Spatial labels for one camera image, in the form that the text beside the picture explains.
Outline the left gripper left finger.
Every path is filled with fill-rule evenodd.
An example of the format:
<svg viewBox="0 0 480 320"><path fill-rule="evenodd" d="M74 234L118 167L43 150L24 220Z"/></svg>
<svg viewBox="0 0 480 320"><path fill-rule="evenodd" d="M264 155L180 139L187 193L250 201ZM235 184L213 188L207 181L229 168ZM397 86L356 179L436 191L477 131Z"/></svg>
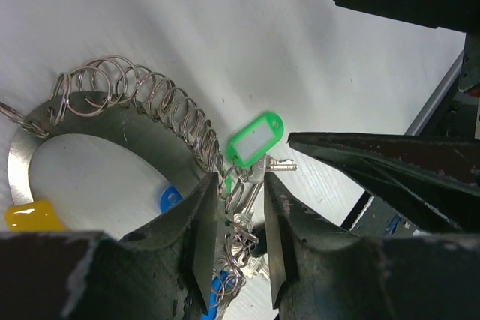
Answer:
<svg viewBox="0 0 480 320"><path fill-rule="evenodd" d="M210 172L180 203L121 238L141 249L180 244L178 258L166 261L192 291L202 313L210 307L218 231L219 174Z"/></svg>

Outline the metal keyring with keys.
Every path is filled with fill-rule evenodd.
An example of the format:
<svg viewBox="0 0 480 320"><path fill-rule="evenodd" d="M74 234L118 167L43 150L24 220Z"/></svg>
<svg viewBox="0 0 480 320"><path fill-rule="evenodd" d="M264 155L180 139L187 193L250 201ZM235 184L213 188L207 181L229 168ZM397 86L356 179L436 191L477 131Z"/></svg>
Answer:
<svg viewBox="0 0 480 320"><path fill-rule="evenodd" d="M3 319L201 319L206 317L169 259L181 245L141 249L101 232L67 230L51 204L36 199L30 166L46 142L87 135L114 143L165 177L184 200L210 172L219 174L217 241L210 307L225 307L245 284L244 268L259 241L252 206L267 174L296 169L269 156L283 136L267 112L240 132L265 143L221 151L212 123L170 78L120 55L96 58L58 76L52 94L28 115L2 104L18 127L7 159L13 206L1 235Z"/></svg>

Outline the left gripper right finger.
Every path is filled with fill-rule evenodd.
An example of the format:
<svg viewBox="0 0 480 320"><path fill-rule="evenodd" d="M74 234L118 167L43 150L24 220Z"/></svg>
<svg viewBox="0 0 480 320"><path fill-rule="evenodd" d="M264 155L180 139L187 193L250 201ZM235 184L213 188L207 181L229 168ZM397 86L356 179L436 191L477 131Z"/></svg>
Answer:
<svg viewBox="0 0 480 320"><path fill-rule="evenodd" d="M265 177L265 230L275 309L376 309L372 244Z"/></svg>

